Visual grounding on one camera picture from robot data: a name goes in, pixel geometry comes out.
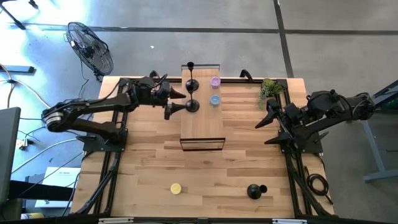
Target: gray floor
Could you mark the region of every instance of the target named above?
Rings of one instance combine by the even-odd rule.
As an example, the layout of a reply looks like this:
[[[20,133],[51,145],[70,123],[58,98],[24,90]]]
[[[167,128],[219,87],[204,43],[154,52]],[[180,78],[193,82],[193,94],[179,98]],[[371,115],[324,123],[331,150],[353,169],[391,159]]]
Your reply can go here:
[[[4,5],[21,21],[38,24],[67,24],[80,21],[90,26],[122,27],[222,27],[277,28],[272,0],[237,1],[39,1],[40,11],[25,1]],[[280,0],[287,29],[397,29],[397,1],[377,0]],[[9,22],[0,14],[0,24]],[[64,41],[64,32],[1,30],[0,62],[31,65],[34,75],[15,74],[54,105],[77,97],[83,79],[80,61]],[[114,70],[111,75],[147,75],[151,70],[180,74],[180,65],[220,63],[222,76],[238,76],[241,69],[255,77],[286,77],[279,34],[197,34],[97,32],[109,44]],[[362,91],[375,93],[397,79],[398,36],[288,35],[295,77],[304,78],[307,91],[329,90],[351,96]],[[90,78],[85,98],[96,98],[100,84],[83,66]],[[2,96],[9,86],[0,85]],[[0,98],[5,107],[5,97]],[[12,94],[12,106],[22,108],[22,116],[39,118],[45,107],[23,87]],[[38,121],[21,121],[19,129],[40,127]],[[398,179],[364,184],[362,176],[376,171],[376,165],[360,123],[339,124],[329,129],[323,140],[326,174],[337,215],[346,218],[398,222]],[[47,146],[73,138],[72,134],[34,134],[40,142],[26,151],[16,151],[14,167]],[[81,151],[79,142],[66,143],[43,153],[12,175],[45,172],[47,166],[60,166]],[[397,167],[398,153],[387,155],[389,167]],[[68,166],[78,166],[76,159]]]

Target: small cup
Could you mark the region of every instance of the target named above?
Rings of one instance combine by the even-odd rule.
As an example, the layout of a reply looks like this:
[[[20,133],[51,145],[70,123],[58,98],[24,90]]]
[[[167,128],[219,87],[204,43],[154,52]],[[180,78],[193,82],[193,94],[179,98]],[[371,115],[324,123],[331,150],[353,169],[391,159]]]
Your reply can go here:
[[[219,95],[212,95],[210,97],[210,104],[214,107],[219,106],[221,103],[221,98]]]
[[[219,77],[213,77],[210,79],[210,85],[213,89],[217,89],[221,85],[221,79]]]

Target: purple cup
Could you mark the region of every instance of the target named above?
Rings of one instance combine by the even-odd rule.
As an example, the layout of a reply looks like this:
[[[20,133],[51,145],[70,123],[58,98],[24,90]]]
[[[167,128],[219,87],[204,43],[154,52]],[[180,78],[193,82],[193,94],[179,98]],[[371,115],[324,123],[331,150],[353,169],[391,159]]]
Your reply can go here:
[[[210,79],[210,85],[213,89],[220,87],[221,79],[219,77],[213,77]]]

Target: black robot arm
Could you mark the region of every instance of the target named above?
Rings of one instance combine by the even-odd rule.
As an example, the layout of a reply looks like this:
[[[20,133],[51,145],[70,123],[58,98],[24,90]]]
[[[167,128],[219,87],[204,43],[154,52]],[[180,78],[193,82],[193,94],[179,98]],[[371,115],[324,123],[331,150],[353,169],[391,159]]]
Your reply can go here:
[[[109,97],[110,93],[99,100],[77,99],[67,103],[58,103],[52,108],[44,110],[42,119],[47,129],[52,132],[72,129],[99,134],[104,139],[117,138],[120,128],[117,128],[113,122],[97,123],[79,117],[83,114],[104,111],[132,112],[139,105],[151,105],[164,107],[164,118],[169,119],[172,113],[185,108],[185,105],[169,104],[169,98],[185,98],[185,95],[176,92],[169,82],[164,81],[166,76],[163,76],[158,83],[155,83],[150,77],[142,77],[138,82],[130,83],[130,88],[124,93],[112,98]]]
[[[369,119],[374,111],[369,93],[345,98],[335,90],[317,91],[307,96],[307,100],[307,105],[302,108],[289,103],[283,111],[275,99],[267,101],[268,114],[256,128],[263,127],[276,118],[283,131],[265,144],[288,143],[301,151],[313,134],[343,121]]]

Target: green plant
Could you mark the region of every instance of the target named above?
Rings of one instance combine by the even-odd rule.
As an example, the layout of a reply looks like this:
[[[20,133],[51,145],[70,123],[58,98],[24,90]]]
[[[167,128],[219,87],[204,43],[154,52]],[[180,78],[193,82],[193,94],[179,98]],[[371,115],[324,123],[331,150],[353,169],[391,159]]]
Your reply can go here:
[[[260,110],[264,109],[264,104],[267,97],[278,95],[279,93],[282,93],[283,90],[284,87],[280,83],[277,83],[276,81],[271,80],[269,78],[265,78],[262,81],[261,90],[259,94],[259,101],[258,101],[259,109]]]

